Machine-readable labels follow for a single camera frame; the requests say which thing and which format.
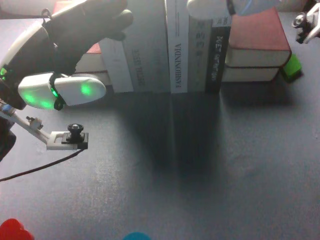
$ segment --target book spine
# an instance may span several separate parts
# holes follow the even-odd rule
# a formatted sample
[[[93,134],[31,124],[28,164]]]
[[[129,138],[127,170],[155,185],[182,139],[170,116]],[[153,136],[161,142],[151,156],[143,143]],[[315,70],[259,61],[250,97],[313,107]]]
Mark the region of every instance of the book spine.
[[[220,91],[229,45],[231,21],[231,16],[212,20],[208,68],[205,83],[206,93],[218,93]]]
[[[212,20],[189,19],[188,92],[204,92]]]
[[[121,41],[105,38],[99,42],[102,59],[115,93],[133,92],[130,72]]]
[[[135,92],[168,92],[169,66],[163,0],[128,0],[134,16],[123,48]]]
[[[188,0],[166,1],[171,93],[188,91]]]

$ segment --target green light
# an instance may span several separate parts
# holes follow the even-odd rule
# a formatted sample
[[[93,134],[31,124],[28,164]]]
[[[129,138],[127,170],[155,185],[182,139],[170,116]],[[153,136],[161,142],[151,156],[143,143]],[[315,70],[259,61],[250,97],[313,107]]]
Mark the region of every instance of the green light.
[[[41,106],[44,107],[45,109],[53,109],[53,106],[50,102],[47,101],[42,101]]]
[[[4,67],[1,68],[0,75],[5,75],[6,73],[7,73],[7,70]]]
[[[31,95],[24,95],[24,99],[30,104],[34,104],[36,102],[36,99]]]
[[[53,88],[51,88],[51,92],[53,93],[53,95],[54,95],[56,98],[58,97],[57,92],[56,92]]]
[[[84,84],[81,86],[81,93],[90,96],[92,94],[92,89],[90,86]]]

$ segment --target black cable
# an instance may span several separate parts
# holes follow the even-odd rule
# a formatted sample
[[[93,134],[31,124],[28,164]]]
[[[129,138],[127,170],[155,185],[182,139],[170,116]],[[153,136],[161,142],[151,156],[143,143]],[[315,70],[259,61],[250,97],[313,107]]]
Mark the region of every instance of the black cable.
[[[8,181],[8,180],[11,180],[11,179],[15,179],[17,177],[20,177],[20,176],[23,176],[23,175],[27,175],[27,174],[31,174],[31,173],[34,173],[34,172],[37,172],[37,171],[40,171],[40,170],[43,170],[43,169],[46,169],[46,168],[49,168],[53,165],[56,165],[56,164],[59,164],[59,163],[62,163],[64,161],[67,161],[71,158],[74,158],[75,156],[77,156],[79,153],[81,153],[84,149],[81,149],[75,153],[72,153],[71,155],[69,156],[66,156],[64,158],[61,158],[60,160],[57,160],[57,161],[54,161],[54,162],[51,162],[49,164],[46,164],[46,165],[43,165],[43,166],[40,166],[40,167],[37,167],[37,168],[34,168],[34,169],[31,169],[31,170],[28,170],[28,171],[23,171],[23,172],[20,172],[20,173],[17,173],[17,174],[14,174],[12,176],[7,176],[7,177],[4,177],[4,178],[1,178],[0,179],[0,182],[4,182],[4,181]]]

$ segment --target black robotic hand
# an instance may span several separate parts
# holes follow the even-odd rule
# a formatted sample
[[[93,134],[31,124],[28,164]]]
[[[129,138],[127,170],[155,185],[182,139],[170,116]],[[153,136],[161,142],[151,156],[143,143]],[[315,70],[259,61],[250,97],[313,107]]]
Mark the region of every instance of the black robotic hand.
[[[87,0],[53,14],[43,26],[57,45],[54,71],[71,75],[95,43],[104,38],[123,40],[122,31],[133,22],[126,7],[127,0]]]

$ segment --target gray table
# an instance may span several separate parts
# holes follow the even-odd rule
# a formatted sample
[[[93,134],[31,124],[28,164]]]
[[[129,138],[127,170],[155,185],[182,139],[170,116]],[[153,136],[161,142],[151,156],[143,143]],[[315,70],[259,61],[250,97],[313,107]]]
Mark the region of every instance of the gray table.
[[[37,240],[320,239],[320,40],[295,42],[293,84],[226,84],[220,96],[123,94],[61,112],[27,107],[47,131],[79,122],[89,149],[0,183],[0,222],[19,219]],[[18,139],[0,177],[57,160]]]

